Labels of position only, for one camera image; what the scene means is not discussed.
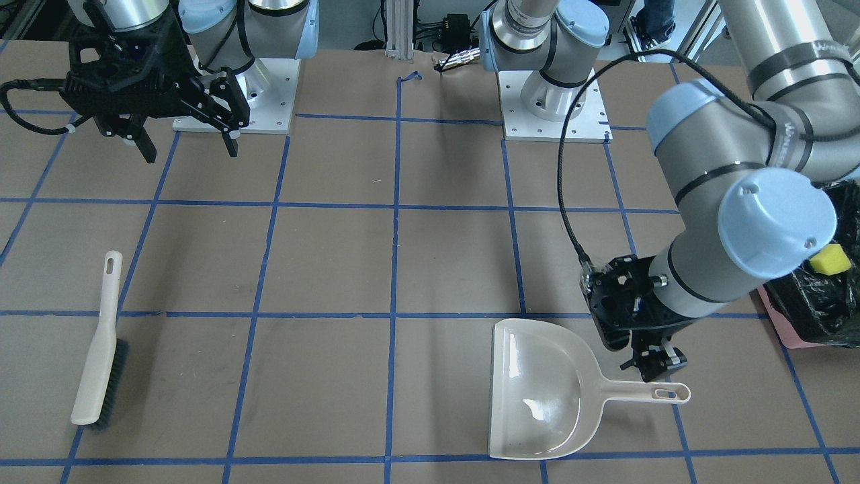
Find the gray floor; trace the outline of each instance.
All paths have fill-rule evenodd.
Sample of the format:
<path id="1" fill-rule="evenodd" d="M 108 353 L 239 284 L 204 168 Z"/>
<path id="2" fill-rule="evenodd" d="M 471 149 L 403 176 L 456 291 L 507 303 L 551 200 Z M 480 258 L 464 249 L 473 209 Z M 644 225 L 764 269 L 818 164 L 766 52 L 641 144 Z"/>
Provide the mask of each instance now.
<path id="1" fill-rule="evenodd" d="M 67 68 L 62 44 L 0 49 L 4 79 Z M 489 459 L 496 321 L 553 321 L 609 377 L 637 374 L 585 314 L 555 147 L 502 138 L 492 74 L 430 66 L 320 52 L 292 135 L 244 135 L 236 159 L 169 121 L 147 124 L 147 165 L 91 123 L 47 138 L 0 115 L 0 482 L 860 481 L 858 354 L 785 350 L 750 297 L 678 334 L 688 405 L 612 402 L 572 458 Z M 744 89 L 738 68 L 714 72 Z M 648 64 L 601 79 L 614 140 L 571 146 L 565 178 L 597 259 L 683 230 L 642 127 L 688 78 Z M 53 95 L 13 102 L 42 125 L 71 116 Z M 68 418 L 110 249 L 126 256 L 131 357 L 93 434 Z"/>

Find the black trash bag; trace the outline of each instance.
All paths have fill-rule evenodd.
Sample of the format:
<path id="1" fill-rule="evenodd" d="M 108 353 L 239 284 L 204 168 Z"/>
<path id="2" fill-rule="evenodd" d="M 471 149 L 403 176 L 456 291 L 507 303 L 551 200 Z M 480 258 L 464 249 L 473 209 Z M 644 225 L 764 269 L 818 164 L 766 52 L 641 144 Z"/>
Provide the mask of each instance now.
<path id="1" fill-rule="evenodd" d="M 825 192 L 836 208 L 833 241 L 842 245 L 853 267 L 825 276 L 809 262 L 765 284 L 771 304 L 809 343 L 860 347 L 860 187 L 841 183 Z"/>

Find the dustpan handle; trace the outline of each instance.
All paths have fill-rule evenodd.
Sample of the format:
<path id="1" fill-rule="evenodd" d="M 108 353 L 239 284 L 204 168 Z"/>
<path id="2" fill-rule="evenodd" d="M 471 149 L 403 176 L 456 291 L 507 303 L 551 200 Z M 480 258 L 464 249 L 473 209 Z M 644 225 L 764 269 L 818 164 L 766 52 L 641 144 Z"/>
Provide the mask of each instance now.
<path id="1" fill-rule="evenodd" d="M 607 400 L 650 401 L 674 405 L 680 405 L 690 400 L 690 388 L 684 383 L 606 380 L 601 389 Z"/>

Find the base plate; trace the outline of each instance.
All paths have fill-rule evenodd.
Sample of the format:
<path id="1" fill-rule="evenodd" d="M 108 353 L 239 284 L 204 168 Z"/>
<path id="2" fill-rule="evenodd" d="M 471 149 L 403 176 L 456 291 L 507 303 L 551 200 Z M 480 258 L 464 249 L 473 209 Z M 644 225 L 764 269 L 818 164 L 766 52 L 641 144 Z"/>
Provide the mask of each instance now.
<path id="1" fill-rule="evenodd" d="M 242 133 L 289 134 L 293 106 L 296 102 L 298 73 L 301 61 L 296 59 L 260 59 L 272 74 L 272 91 L 277 90 L 279 96 L 261 96 L 261 99 L 251 99 L 251 119 L 248 127 L 241 129 Z M 174 131 L 190 131 L 193 133 L 217 133 L 218 130 L 208 124 L 195 120 L 193 117 L 176 118 L 173 121 Z"/>
<path id="2" fill-rule="evenodd" d="M 561 122 L 546 121 L 528 111 L 519 93 L 531 71 L 499 72 L 499 93 L 501 113 L 505 120 L 505 138 L 521 141 L 558 141 L 562 133 Z M 588 87 L 586 102 L 582 112 L 568 124 L 566 141 L 574 143 L 603 143 L 607 137 L 612 140 L 609 118 L 600 87 L 597 81 Z"/>

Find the brush bristles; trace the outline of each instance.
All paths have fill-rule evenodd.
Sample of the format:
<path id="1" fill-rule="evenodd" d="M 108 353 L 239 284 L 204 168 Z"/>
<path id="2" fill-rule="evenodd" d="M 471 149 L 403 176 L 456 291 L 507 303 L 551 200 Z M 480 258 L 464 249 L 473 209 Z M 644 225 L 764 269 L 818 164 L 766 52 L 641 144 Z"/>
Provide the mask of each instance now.
<path id="1" fill-rule="evenodd" d="M 108 428 L 110 425 L 111 415 L 114 414 L 114 405 L 116 404 L 116 395 L 120 387 L 120 379 L 122 372 L 126 367 L 128 359 L 128 343 L 122 339 L 116 340 L 116 351 L 114 352 L 114 364 L 110 369 L 110 376 L 107 379 L 107 389 L 105 390 L 105 400 L 101 404 L 101 413 L 99 419 L 92 424 L 86 425 L 92 431 L 100 432 Z"/>

